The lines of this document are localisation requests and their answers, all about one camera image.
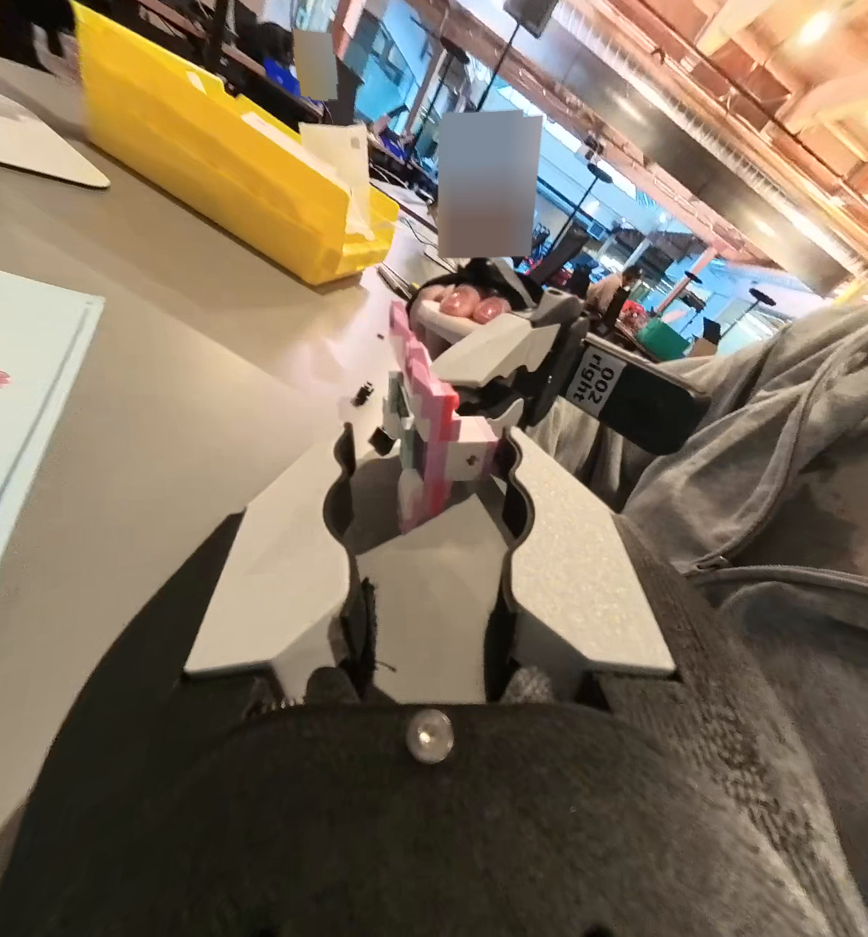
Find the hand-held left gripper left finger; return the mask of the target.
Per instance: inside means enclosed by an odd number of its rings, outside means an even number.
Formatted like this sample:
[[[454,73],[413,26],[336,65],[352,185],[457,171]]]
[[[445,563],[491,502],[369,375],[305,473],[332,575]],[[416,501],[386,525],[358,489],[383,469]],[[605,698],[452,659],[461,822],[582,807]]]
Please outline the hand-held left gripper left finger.
[[[341,667],[359,694],[376,664],[374,589],[346,543],[352,424],[312,446],[248,505],[186,658],[192,678],[257,673],[287,699]]]

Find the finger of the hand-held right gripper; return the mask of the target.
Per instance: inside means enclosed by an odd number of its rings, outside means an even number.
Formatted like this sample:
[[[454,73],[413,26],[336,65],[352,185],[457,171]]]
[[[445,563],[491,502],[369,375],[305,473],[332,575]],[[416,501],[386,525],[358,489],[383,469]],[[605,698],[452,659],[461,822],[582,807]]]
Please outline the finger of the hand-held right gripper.
[[[441,354],[432,370],[454,386],[486,386],[522,368],[534,372],[580,315],[579,297],[546,291],[533,309],[503,313],[478,325]]]
[[[462,399],[456,411],[455,429],[458,434],[502,434],[518,425],[523,411],[522,397]]]

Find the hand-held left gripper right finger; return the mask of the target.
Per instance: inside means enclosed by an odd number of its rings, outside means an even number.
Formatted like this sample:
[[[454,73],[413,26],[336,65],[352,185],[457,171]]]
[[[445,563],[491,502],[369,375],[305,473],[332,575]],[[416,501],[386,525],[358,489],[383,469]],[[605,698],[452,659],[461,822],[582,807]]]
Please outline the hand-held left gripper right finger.
[[[677,674],[615,516],[524,431],[497,451],[506,536],[484,643],[487,696],[534,668],[556,696],[599,674]]]

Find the pink toy brick model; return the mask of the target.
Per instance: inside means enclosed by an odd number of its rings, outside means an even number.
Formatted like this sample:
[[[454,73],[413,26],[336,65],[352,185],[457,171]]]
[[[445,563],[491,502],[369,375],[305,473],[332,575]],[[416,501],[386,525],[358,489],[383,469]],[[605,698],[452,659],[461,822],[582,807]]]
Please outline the pink toy brick model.
[[[395,369],[382,399],[381,431],[398,446],[396,512],[406,534],[444,510],[454,484],[492,473],[499,437],[487,419],[458,413],[456,389],[436,376],[401,300],[389,308],[389,338]]]

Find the person's right hand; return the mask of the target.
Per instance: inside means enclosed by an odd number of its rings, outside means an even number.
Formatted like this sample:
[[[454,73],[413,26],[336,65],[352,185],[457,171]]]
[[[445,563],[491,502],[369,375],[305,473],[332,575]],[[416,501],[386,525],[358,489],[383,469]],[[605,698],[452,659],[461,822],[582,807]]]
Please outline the person's right hand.
[[[510,313],[512,309],[509,300],[495,290],[458,285],[444,292],[438,311],[450,318],[483,325]]]

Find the green crate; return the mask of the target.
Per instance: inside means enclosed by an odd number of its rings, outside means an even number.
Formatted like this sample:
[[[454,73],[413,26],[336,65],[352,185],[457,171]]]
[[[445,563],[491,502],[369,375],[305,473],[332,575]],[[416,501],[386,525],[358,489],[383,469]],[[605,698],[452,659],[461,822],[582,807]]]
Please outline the green crate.
[[[674,361],[685,357],[691,340],[680,335],[671,325],[656,318],[643,325],[636,334],[639,345],[657,361]]]

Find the white paper sheet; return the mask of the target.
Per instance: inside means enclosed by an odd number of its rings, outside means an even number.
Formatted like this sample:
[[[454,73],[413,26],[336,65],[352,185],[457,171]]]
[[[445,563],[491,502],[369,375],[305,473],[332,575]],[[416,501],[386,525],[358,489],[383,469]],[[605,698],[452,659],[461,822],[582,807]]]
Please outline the white paper sheet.
[[[346,232],[373,241],[367,127],[363,123],[302,123],[299,134],[303,147],[332,170],[350,196]]]

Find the open light blue instruction booklet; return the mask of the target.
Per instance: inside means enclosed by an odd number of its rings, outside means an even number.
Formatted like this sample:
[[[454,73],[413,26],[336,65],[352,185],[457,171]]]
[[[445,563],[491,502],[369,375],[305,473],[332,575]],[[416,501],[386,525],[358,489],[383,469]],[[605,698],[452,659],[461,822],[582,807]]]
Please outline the open light blue instruction booklet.
[[[0,271],[0,562],[104,305]]]

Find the black panel on stand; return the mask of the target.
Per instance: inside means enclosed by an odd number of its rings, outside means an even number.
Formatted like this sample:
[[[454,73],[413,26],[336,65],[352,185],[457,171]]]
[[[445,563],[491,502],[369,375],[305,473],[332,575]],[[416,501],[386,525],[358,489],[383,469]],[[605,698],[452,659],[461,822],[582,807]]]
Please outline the black panel on stand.
[[[493,65],[489,80],[483,91],[476,111],[482,111],[521,29],[525,29],[534,39],[541,39],[552,18],[558,1],[502,1],[501,11],[514,21],[510,38],[503,42],[497,63]]]

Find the yellow plastic bin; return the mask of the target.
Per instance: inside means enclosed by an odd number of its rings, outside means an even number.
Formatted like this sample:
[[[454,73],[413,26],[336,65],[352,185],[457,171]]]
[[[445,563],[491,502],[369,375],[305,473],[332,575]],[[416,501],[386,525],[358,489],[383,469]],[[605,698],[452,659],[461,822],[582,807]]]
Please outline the yellow plastic bin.
[[[381,264],[399,207],[364,196],[220,77],[72,2],[90,141],[310,286]]]

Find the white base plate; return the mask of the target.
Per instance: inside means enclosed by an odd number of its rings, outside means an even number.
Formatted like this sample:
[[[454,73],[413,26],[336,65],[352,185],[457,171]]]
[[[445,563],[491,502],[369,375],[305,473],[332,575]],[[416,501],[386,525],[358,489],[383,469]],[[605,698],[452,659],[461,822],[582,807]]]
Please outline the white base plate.
[[[0,167],[53,181],[104,191],[109,178],[37,115],[18,107],[2,111],[0,102]]]

